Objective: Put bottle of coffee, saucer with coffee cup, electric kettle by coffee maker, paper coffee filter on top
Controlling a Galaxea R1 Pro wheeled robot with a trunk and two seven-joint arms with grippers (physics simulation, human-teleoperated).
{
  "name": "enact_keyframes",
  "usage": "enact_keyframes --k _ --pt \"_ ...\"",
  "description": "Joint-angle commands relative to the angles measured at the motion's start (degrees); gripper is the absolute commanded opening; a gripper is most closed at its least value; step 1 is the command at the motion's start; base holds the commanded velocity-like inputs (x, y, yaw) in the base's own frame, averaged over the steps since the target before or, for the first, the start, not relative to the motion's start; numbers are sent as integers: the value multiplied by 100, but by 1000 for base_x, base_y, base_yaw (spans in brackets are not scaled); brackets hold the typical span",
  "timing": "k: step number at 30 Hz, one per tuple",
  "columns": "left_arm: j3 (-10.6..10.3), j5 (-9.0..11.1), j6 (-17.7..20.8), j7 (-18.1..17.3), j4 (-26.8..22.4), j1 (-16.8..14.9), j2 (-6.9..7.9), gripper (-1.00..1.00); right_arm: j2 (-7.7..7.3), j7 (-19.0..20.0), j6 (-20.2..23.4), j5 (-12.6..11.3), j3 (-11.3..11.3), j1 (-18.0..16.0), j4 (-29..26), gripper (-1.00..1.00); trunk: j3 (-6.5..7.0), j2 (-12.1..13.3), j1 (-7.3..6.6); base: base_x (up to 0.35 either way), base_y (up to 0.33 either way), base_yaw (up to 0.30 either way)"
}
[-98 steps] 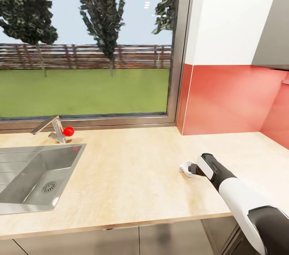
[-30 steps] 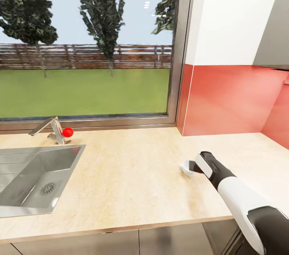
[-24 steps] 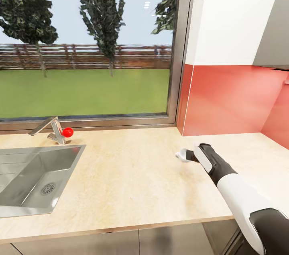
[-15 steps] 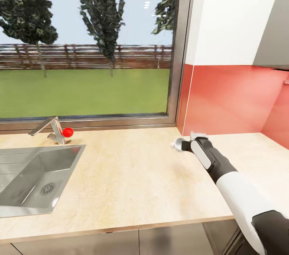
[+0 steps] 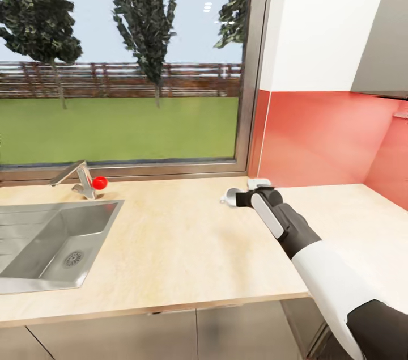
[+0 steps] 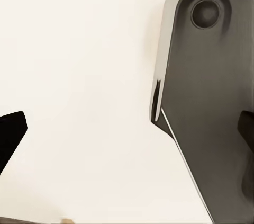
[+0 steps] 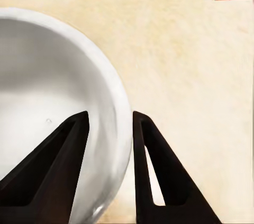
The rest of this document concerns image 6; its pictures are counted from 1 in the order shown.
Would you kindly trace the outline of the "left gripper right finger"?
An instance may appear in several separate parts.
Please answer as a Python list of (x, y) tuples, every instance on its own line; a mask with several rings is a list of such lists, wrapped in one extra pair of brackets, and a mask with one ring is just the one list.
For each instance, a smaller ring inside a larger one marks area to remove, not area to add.
[(237, 130), (254, 153), (254, 113), (241, 111)]

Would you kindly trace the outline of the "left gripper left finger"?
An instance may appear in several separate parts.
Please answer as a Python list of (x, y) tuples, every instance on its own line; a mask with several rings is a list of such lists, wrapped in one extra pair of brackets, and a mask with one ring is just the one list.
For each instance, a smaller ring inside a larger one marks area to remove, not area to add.
[(28, 130), (24, 112), (0, 117), (0, 174)]

